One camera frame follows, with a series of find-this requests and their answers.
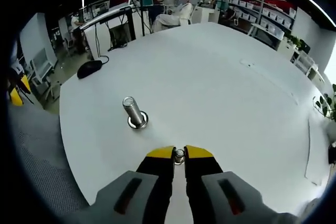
white box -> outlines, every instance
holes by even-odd
[[[242,15],[243,15],[243,12],[241,12],[239,10],[236,11],[236,17],[237,18],[240,18]]]
[[[246,3],[246,7],[247,7],[248,9],[253,9],[253,6],[254,6],[254,4]]]
[[[273,20],[276,20],[276,18],[277,18],[277,14],[274,13],[274,12],[269,12],[269,17],[270,17],[271,19],[273,19]]]
[[[262,27],[265,27],[265,28],[266,28],[267,24],[268,24],[268,23],[267,23],[265,20],[261,20],[261,22],[260,22],[260,25],[261,25]]]
[[[262,11],[263,11],[263,14],[268,17],[268,15],[269,15],[269,9],[263,8]]]
[[[255,16],[250,15],[249,21],[255,23],[257,21],[257,18]]]
[[[242,7],[246,7],[246,2],[245,1],[239,1],[239,5],[242,6]]]
[[[282,40],[284,38],[285,32],[282,31],[281,29],[278,29],[276,32],[276,36],[279,40]]]
[[[290,28],[291,22],[288,22],[287,20],[285,20],[284,22],[284,26],[287,28]]]
[[[246,14],[246,13],[243,13],[243,19],[246,19],[246,20],[248,20],[248,18],[250,17],[250,15],[249,14]]]
[[[268,24],[268,31],[269,31],[271,34],[275,34],[275,26],[274,26],[274,25],[271,25],[271,24]]]
[[[279,16],[277,16],[276,21],[277,21],[278,23],[280,23],[280,24],[284,23],[283,18],[281,18],[281,17],[279,17]]]
[[[294,10],[293,8],[289,8],[289,16],[291,18],[295,18],[296,15],[296,10]]]

gray floor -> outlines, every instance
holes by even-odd
[[[56,57],[58,59],[58,62],[55,67],[55,71],[53,74],[50,75],[50,79],[52,82],[60,81],[61,83],[65,83],[70,77],[75,75],[77,73],[77,70],[79,67],[90,60],[91,53],[85,52],[82,55],[78,55],[76,53],[67,54],[67,52],[64,49],[57,50]],[[55,96],[59,96],[60,89],[55,89]],[[41,104],[44,105],[44,109],[53,113],[53,114],[59,114],[59,98],[55,101],[52,101],[51,99],[48,99],[48,101],[45,102],[45,100],[40,101]]]

cabinet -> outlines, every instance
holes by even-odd
[[[284,56],[286,59],[291,60],[295,49],[292,45],[289,45],[286,41],[282,40],[279,44],[277,51],[281,53],[281,55]]]

computer mouse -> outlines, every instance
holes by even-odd
[[[83,79],[90,74],[97,72],[103,66],[103,62],[100,60],[92,60],[85,62],[77,71],[78,79]]]

metal bolt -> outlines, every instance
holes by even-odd
[[[175,152],[175,165],[182,165],[184,163],[184,150],[178,149]]]
[[[128,125],[133,129],[145,128],[148,123],[148,115],[140,111],[137,102],[133,97],[126,97],[122,105],[128,114]]]

